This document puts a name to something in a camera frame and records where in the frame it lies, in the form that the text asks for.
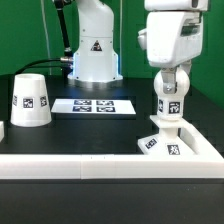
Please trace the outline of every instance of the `green background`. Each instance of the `green background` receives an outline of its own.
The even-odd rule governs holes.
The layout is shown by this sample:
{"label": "green background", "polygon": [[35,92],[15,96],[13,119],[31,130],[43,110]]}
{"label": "green background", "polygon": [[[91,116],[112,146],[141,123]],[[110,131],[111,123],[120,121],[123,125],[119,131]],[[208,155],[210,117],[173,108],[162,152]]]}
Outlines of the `green background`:
{"label": "green background", "polygon": [[[123,0],[122,40],[120,41],[120,0],[104,0],[115,14],[114,49],[122,56],[121,73],[125,77],[154,77],[146,52],[137,42],[138,31],[145,28],[148,12],[144,0]],[[52,0],[44,0],[52,58],[63,56],[63,44],[57,13]],[[0,74],[11,74],[24,65],[46,59],[46,38],[41,0],[1,1]],[[224,1],[211,0],[204,13],[204,43],[201,56],[193,60],[191,84],[224,108]],[[76,3],[64,8],[73,51],[78,48],[79,28]]]}

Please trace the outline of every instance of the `cable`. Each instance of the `cable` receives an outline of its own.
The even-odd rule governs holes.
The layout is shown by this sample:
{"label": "cable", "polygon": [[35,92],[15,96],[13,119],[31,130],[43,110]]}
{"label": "cable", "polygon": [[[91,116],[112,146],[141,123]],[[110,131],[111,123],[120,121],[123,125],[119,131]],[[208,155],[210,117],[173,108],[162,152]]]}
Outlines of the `cable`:
{"label": "cable", "polygon": [[[46,15],[45,15],[45,7],[44,7],[44,0],[41,0],[41,11],[42,11],[44,32],[45,32],[46,45],[47,45],[47,55],[48,55],[48,58],[51,58],[49,35],[48,35],[48,29],[47,29],[47,23],[46,23]],[[52,69],[51,68],[49,69],[49,73],[50,73],[50,75],[52,75]]]}
{"label": "cable", "polygon": [[27,69],[33,69],[33,68],[69,68],[69,66],[62,66],[62,65],[49,65],[49,66],[30,66],[27,68],[24,68],[23,72]]}
{"label": "cable", "polygon": [[24,67],[22,67],[21,69],[17,70],[15,72],[15,74],[20,74],[22,73],[24,70],[26,70],[27,68],[33,66],[33,65],[36,65],[36,64],[42,64],[42,63],[46,63],[46,62],[56,62],[56,61],[61,61],[60,58],[50,58],[50,59],[43,59],[43,60],[39,60],[39,61],[34,61],[34,62],[31,62],[27,65],[25,65]]}

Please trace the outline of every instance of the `white cup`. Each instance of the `white cup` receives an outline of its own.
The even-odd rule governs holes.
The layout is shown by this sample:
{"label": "white cup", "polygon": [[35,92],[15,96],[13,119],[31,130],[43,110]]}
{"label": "white cup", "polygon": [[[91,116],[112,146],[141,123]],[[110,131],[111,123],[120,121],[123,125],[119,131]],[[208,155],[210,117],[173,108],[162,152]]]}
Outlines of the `white cup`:
{"label": "white cup", "polygon": [[11,123],[37,127],[51,122],[45,78],[40,74],[15,76]]}

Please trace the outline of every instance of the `black tabletop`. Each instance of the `black tabletop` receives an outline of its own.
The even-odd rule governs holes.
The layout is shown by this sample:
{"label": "black tabletop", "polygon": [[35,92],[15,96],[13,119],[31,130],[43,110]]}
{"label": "black tabletop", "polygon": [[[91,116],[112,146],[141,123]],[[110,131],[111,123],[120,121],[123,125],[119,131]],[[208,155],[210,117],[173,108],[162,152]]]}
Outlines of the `black tabletop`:
{"label": "black tabletop", "polygon": [[[38,128],[10,124],[13,76],[0,76],[1,154],[139,154],[137,139],[158,132],[152,79],[125,79],[107,90],[74,88],[46,77],[50,105],[56,98],[128,99],[136,116],[52,114]],[[224,111],[191,87],[184,118],[224,153]],[[223,180],[1,180],[0,223],[224,223]]]}

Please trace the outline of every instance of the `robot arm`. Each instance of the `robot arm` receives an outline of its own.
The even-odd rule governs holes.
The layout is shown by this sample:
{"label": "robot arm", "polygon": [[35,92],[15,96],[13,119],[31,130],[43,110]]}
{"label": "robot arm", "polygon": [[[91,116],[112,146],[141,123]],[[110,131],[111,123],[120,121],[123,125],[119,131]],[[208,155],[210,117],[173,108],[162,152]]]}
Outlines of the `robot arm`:
{"label": "robot arm", "polygon": [[200,55],[208,0],[146,0],[147,28],[139,42],[153,67],[173,68]]}
{"label": "robot arm", "polygon": [[[138,39],[147,50],[149,64],[161,68],[154,87],[160,104],[157,115],[164,120],[178,120],[183,115],[190,60],[201,54],[201,11],[208,9],[208,3],[208,0],[145,0],[145,8],[152,12]],[[171,102],[178,104],[176,113],[169,111]]]}

